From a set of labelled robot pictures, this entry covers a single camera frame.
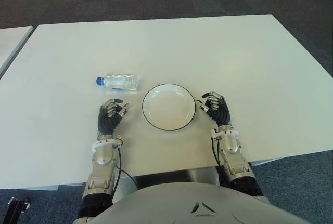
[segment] robotic arm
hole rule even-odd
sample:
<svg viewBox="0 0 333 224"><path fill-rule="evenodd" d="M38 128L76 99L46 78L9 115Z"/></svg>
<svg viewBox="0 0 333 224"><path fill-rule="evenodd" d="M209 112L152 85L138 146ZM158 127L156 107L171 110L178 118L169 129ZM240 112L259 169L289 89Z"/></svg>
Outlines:
<svg viewBox="0 0 333 224"><path fill-rule="evenodd" d="M99 135L93 144L93 171L74 224L86 224L89 221L94 224L307 223L267 204L268 199L262 195L250 165L241 154L238 132L234 131L230 123L224 98L215 92L202 97L207 100L205 103L199 102L200 109L217 123L218 129L212 130L211 140L212 144L217 142L217 157L221 154L224 176L233 190L204 183L165 183L140 189L112 205L118 184L117 181L113 187L113 170L119 159L121 171L119 147L122 145L120 136L113 138L113 131L127 112L128 104L121 107L121 100L111 99L100 107Z"/></svg>
<svg viewBox="0 0 333 224"><path fill-rule="evenodd" d="M212 129L212 146L217 142L217 157L219 154L225 162L223 166L223 174L228 180L229 187L242 193L254 196L259 200L269 202L255 179L249 163L245 160L241 153L241 145L238 132L234 130L230 123L230 113L223 96L216 92L206 93L202 96L207 98L205 104L199 101L199 107L210 118L212 118L218 126L218 129ZM214 156L218 165L220 160Z"/></svg>
<svg viewBox="0 0 333 224"><path fill-rule="evenodd" d="M118 159L121 161L120 146L122 145L120 136L117 136L116 139L113 138L113 131L129 108L128 104L121 107L119 103L122 103L122 100L110 99L99 108L99 134L97 141L93 143L93 171L88 178L82 196L78 218L73 224L86 224L112 206L113 196L118 185L117 180L114 187L113 171Z"/></svg>

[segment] water bottle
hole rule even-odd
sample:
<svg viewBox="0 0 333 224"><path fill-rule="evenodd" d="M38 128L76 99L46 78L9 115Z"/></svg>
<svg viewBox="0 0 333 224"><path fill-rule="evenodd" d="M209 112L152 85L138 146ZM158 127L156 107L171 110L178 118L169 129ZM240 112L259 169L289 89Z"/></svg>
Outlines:
<svg viewBox="0 0 333 224"><path fill-rule="evenodd" d="M137 78L135 74L107 74L96 79L97 85L110 89L136 90Z"/></svg>

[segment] white table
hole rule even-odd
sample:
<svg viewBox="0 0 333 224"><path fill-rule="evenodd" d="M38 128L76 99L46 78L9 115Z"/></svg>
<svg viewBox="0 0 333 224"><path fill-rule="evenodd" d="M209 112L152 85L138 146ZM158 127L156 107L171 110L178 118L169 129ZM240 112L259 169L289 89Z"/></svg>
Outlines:
<svg viewBox="0 0 333 224"><path fill-rule="evenodd" d="M0 78L32 29L32 27L0 29Z"/></svg>
<svg viewBox="0 0 333 224"><path fill-rule="evenodd" d="M96 86L110 72L138 91ZM115 132L130 174L215 165L203 112L179 131L145 120L161 83L223 94L248 161L333 148L333 79L272 15L40 25L0 81L0 188L86 181L109 98L130 104Z"/></svg>

